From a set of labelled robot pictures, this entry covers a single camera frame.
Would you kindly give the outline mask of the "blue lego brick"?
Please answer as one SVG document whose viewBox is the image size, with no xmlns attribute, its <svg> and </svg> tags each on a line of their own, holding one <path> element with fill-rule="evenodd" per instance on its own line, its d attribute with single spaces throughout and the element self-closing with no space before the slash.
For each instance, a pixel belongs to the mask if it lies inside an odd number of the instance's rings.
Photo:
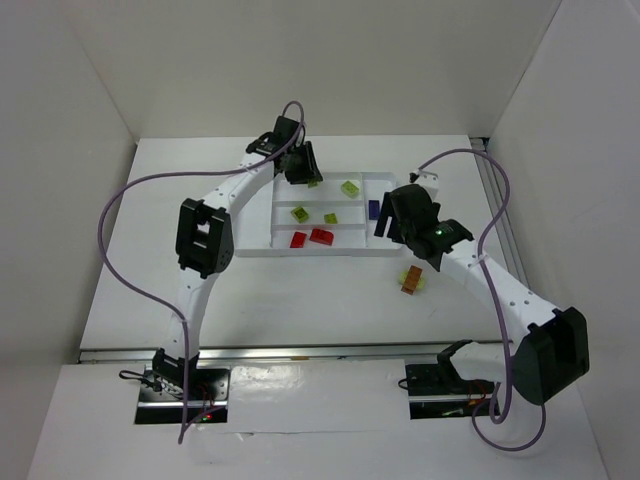
<svg viewBox="0 0 640 480">
<path fill-rule="evenodd" d="M 380 217 L 380 201 L 369 200 L 368 201 L 368 219 L 370 221 L 377 221 Z"/>
</svg>

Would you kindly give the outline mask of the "orange lego brick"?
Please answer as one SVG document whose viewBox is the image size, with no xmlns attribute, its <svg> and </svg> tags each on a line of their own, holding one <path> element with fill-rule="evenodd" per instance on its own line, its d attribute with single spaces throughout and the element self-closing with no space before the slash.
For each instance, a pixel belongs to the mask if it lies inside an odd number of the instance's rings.
<svg viewBox="0 0 640 480">
<path fill-rule="evenodd" d="M 416 266 L 411 266 L 408 269 L 409 273 L 406 277 L 405 283 L 401 285 L 401 291 L 413 295 L 416 292 L 416 286 L 418 279 L 422 276 L 422 269 Z"/>
</svg>

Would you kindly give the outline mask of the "small green lego brick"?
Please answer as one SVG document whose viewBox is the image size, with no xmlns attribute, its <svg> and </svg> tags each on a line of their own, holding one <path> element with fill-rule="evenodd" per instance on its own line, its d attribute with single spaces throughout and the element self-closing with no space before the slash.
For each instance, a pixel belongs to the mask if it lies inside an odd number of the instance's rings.
<svg viewBox="0 0 640 480">
<path fill-rule="evenodd" d="M 327 224 L 337 224 L 338 223 L 337 216 L 334 213 L 325 214 L 324 215 L 324 221 Z"/>
</svg>

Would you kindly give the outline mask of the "red sloped lego brick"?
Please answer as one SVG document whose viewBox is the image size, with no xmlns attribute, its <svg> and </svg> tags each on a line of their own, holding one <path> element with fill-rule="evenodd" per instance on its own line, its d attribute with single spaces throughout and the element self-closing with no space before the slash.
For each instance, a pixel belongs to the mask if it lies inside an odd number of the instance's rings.
<svg viewBox="0 0 640 480">
<path fill-rule="evenodd" d="M 334 234 L 329 230 L 314 228 L 311 231 L 309 240 L 317 244 L 332 246 L 334 242 Z"/>
</svg>

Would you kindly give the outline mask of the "red curved lego piece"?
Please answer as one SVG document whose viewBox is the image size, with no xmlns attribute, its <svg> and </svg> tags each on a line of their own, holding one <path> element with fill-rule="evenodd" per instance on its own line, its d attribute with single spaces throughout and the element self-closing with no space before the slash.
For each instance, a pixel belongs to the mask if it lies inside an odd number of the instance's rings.
<svg viewBox="0 0 640 480">
<path fill-rule="evenodd" d="M 290 241 L 289 247 L 291 249 L 303 248 L 307 239 L 307 234 L 304 232 L 296 231 Z"/>
</svg>

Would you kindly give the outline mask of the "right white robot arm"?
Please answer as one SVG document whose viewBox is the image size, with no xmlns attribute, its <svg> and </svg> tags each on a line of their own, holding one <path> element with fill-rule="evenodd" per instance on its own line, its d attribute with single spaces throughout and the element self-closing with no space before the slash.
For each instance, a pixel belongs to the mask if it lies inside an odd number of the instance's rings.
<svg viewBox="0 0 640 480">
<path fill-rule="evenodd" d="M 529 403 L 545 404 L 589 370 L 584 315 L 537 296 L 479 249 L 462 224 L 439 220 L 439 210 L 424 187 L 399 187 L 384 194 L 374 234 L 405 245 L 501 314 L 514 349 L 506 354 L 503 346 L 458 341 L 437 357 L 444 377 L 511 384 Z"/>
</svg>

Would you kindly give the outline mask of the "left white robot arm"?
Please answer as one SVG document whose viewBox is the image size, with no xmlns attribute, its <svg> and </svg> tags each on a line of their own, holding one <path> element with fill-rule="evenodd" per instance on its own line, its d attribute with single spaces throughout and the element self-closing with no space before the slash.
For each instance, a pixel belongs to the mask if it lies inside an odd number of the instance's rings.
<svg viewBox="0 0 640 480">
<path fill-rule="evenodd" d="M 200 331 L 211 290 L 234 257 L 233 223 L 258 191 L 284 175 L 294 184 L 322 178 L 304 123 L 279 116 L 245 149 L 238 171 L 201 199 L 180 206 L 176 253 L 181 285 L 176 323 L 152 360 L 155 375 L 189 393 L 197 381 Z"/>
</svg>

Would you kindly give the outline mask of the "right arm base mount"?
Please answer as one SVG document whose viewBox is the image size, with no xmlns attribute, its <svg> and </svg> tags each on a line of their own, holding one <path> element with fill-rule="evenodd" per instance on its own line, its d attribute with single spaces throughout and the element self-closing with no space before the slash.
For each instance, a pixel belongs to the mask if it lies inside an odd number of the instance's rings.
<svg viewBox="0 0 640 480">
<path fill-rule="evenodd" d="M 495 384 L 487 381 L 446 379 L 437 364 L 408 364 L 397 385 L 408 394 L 410 418 L 445 419 L 489 415 L 488 402 Z"/>
</svg>

